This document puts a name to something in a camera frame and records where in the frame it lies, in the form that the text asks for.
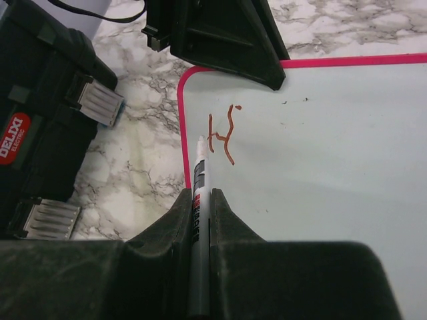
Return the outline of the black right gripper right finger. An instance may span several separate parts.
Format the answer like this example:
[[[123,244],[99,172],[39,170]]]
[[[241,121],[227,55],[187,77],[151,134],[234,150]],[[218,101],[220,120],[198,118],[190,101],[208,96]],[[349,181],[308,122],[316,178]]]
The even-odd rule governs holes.
[[[262,239],[211,194],[213,319],[400,319],[376,254],[353,241]]]

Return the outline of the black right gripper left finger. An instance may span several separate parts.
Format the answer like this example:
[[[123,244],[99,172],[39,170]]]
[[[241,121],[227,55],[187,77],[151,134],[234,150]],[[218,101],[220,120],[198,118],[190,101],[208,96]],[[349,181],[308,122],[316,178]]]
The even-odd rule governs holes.
[[[2,319],[183,319],[191,191],[129,241],[1,242]]]

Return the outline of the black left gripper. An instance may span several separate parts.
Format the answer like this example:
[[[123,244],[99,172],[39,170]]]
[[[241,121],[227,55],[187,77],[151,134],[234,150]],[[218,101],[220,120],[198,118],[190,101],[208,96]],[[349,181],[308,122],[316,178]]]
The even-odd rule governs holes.
[[[147,46],[193,65],[230,73],[274,91],[290,58],[267,1],[147,0]]]

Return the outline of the pink framed whiteboard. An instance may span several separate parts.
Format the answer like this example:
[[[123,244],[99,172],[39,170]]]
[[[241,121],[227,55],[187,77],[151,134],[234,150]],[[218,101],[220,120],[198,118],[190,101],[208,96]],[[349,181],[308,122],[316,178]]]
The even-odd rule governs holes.
[[[273,241],[358,241],[405,319],[426,318],[426,55],[289,60],[272,91],[192,67],[177,89],[185,182],[211,139],[211,186]]]

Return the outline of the white whiteboard marker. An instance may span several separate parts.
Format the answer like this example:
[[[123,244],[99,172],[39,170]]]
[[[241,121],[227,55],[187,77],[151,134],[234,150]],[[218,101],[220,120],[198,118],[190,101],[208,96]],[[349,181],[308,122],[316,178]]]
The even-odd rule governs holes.
[[[191,254],[189,264],[188,319],[209,319],[209,219],[210,177],[207,139],[199,138],[193,175]]]

